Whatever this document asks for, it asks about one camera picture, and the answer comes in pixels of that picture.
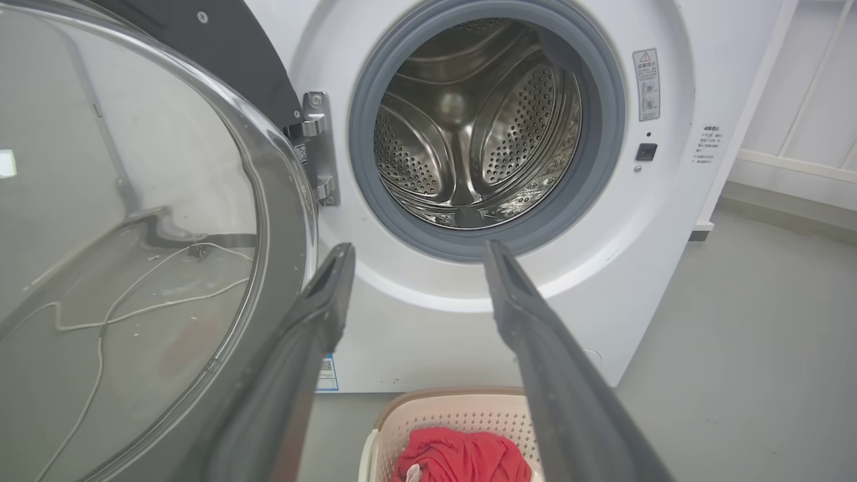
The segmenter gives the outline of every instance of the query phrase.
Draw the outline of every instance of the laundry basket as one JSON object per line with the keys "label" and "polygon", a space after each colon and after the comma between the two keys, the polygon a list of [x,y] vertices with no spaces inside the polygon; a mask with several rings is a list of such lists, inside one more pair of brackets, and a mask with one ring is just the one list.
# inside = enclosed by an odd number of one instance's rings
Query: laundry basket
{"label": "laundry basket", "polygon": [[400,396],[380,415],[366,438],[357,482],[390,482],[411,431],[426,427],[506,437],[530,464],[532,480],[542,479],[526,395],[522,389],[504,387],[422,390]]}

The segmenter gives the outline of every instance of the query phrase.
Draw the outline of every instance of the red clothing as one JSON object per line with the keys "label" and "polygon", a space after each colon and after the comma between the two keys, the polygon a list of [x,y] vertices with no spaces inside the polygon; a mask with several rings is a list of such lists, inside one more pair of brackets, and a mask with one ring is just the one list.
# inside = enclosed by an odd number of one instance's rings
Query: red clothing
{"label": "red clothing", "polygon": [[461,433],[444,427],[411,432],[391,482],[402,482],[419,464],[420,482],[530,482],[532,471],[518,447],[493,433]]}

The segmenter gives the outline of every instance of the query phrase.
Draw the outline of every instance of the front-load washing machine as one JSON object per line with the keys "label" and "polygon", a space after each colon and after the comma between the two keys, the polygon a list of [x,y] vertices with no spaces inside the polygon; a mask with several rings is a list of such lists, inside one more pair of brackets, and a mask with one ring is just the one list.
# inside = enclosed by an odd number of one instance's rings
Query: front-load washing machine
{"label": "front-load washing machine", "polygon": [[4,476],[165,477],[343,242],[320,391],[519,385],[488,240],[615,385],[780,3],[4,1]]}
{"label": "front-load washing machine", "polygon": [[609,383],[679,261],[781,2],[250,0],[329,95],[357,247],[341,392],[518,384],[480,256],[509,245]]}

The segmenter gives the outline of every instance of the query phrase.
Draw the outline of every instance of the cable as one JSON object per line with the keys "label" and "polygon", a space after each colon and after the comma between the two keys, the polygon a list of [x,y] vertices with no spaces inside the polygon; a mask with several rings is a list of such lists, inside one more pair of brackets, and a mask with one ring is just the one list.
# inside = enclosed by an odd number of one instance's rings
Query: cable
{"label": "cable", "polygon": [[[143,308],[141,310],[131,311],[129,314],[122,315],[119,318],[113,318],[112,320],[107,320],[107,324],[112,325],[113,323],[116,323],[116,322],[123,322],[129,318],[133,318],[134,316],[142,315],[143,313],[148,313],[149,311],[155,311],[159,308],[166,308],[168,306],[175,306],[177,304],[182,304],[182,303],[190,303],[191,301],[200,301],[201,299],[214,298],[215,296],[218,296],[219,294],[223,294],[225,292],[228,292],[230,289],[234,288],[235,286],[238,286],[242,283],[246,283],[249,280],[250,280],[250,278],[244,278],[242,280],[238,280],[238,281],[232,283],[231,285],[229,285],[225,288],[220,288],[218,291],[210,293],[210,294],[201,295],[201,296],[194,296],[193,298],[178,299],[176,301],[167,301],[166,303],[161,303],[161,304],[153,304],[152,306],[148,306],[148,307]],[[71,327],[64,327],[64,326],[58,324],[57,330],[58,331],[75,331],[76,329],[97,328],[100,326],[102,326],[102,323],[86,323],[86,324],[75,325],[75,326],[71,326]]]}
{"label": "cable", "polygon": [[115,323],[115,322],[121,322],[121,321],[127,320],[129,318],[134,317],[134,316],[142,315],[143,313],[148,313],[149,311],[158,310],[160,308],[166,308],[168,306],[174,306],[176,304],[189,303],[191,301],[199,301],[202,299],[213,298],[213,297],[218,296],[219,294],[222,294],[224,292],[227,292],[231,288],[234,288],[235,286],[238,286],[238,285],[245,283],[249,280],[249,278],[244,278],[242,280],[238,280],[238,281],[228,285],[225,288],[221,288],[218,291],[207,294],[207,295],[201,295],[201,296],[196,296],[196,297],[186,298],[186,299],[179,299],[176,301],[168,301],[168,302],[161,303],[161,304],[154,304],[152,306],[148,306],[148,307],[143,308],[141,310],[132,311],[132,312],[128,313],[127,315],[122,315],[120,317],[111,319],[111,315],[113,314],[113,311],[116,310],[116,308],[119,306],[119,304],[122,303],[125,300],[125,298],[134,290],[134,288],[137,287],[137,285],[139,285],[144,279],[146,279],[146,277],[148,275],[150,275],[154,270],[160,268],[165,262],[168,262],[172,257],[178,255],[179,253],[182,253],[186,250],[189,250],[193,246],[200,246],[200,245],[207,245],[207,246],[213,246],[215,248],[220,248],[221,250],[224,250],[226,252],[239,255],[242,258],[246,259],[247,261],[250,261],[250,262],[253,261],[253,258],[251,258],[251,257],[249,257],[243,253],[240,253],[240,252],[235,251],[235,250],[230,250],[228,248],[224,248],[223,246],[220,246],[218,244],[208,243],[208,242],[194,243],[194,244],[191,244],[189,246],[185,246],[184,248],[181,248],[180,250],[176,251],[175,253],[172,253],[171,255],[167,256],[163,261],[156,264],[154,268],[149,269],[148,271],[146,271],[146,273],[144,275],[142,275],[140,278],[137,278],[137,281],[131,283],[131,286],[129,286],[128,289],[126,289],[119,296],[119,298],[117,298],[116,301],[114,301],[113,304],[111,304],[111,307],[109,310],[107,310],[107,313],[105,314],[105,319],[102,322],[86,323],[86,324],[82,324],[82,325],[64,327],[60,323],[60,316],[61,316],[61,310],[62,310],[60,302],[55,301],[53,303],[49,303],[49,304],[45,304],[43,306],[40,306],[38,309],[36,309],[36,311],[33,311],[29,315],[25,316],[9,332],[9,334],[14,333],[15,330],[17,330],[18,327],[20,327],[26,320],[30,319],[33,315],[42,311],[45,308],[48,308],[49,306],[55,306],[56,307],[56,312],[55,312],[55,316],[54,316],[54,327],[57,329],[57,331],[67,332],[67,331],[74,331],[77,329],[101,327],[101,331],[99,332],[99,344],[98,344],[99,371],[98,371],[98,375],[95,377],[95,384],[93,385],[93,389],[89,392],[89,396],[87,397],[87,401],[83,404],[83,409],[81,410],[81,414],[78,415],[77,420],[75,421],[75,424],[71,427],[71,431],[69,431],[69,434],[63,439],[63,442],[60,443],[59,447],[57,448],[57,451],[54,452],[54,455],[51,457],[50,460],[48,460],[48,463],[45,464],[45,467],[42,469],[42,471],[36,477],[34,482],[41,482],[41,480],[45,477],[45,475],[48,473],[48,470],[50,470],[50,468],[54,464],[54,462],[57,461],[57,459],[63,453],[65,448],[69,445],[69,442],[71,442],[71,438],[74,437],[75,433],[77,433],[78,429],[81,428],[81,424],[83,423],[83,419],[87,416],[87,413],[89,412],[89,408],[93,404],[93,400],[95,399],[95,394],[99,391],[99,386],[101,385],[101,378],[104,375],[104,370],[105,370],[104,338],[105,338],[105,334],[107,332],[107,326],[108,325]]}

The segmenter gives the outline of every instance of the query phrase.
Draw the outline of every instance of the door hinge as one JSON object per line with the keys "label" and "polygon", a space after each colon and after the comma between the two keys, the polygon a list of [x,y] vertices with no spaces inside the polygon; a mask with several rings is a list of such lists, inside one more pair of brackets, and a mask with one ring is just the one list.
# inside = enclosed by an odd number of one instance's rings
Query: door hinge
{"label": "door hinge", "polygon": [[330,126],[330,99],[326,92],[303,95],[303,122],[283,131],[297,150],[298,159],[321,206],[338,206],[336,156]]}

